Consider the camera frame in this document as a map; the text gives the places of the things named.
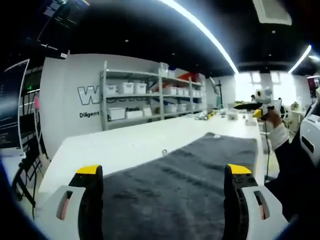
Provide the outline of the person's right hand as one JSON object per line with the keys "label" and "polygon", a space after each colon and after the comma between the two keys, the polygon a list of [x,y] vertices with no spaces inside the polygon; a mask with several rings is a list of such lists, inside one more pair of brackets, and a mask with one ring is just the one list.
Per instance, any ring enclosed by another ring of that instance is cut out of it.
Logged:
{"label": "person's right hand", "polygon": [[273,130],[286,130],[286,127],[279,115],[278,111],[272,107],[267,109],[267,113],[262,117],[263,120],[269,122],[269,125],[272,126]]}

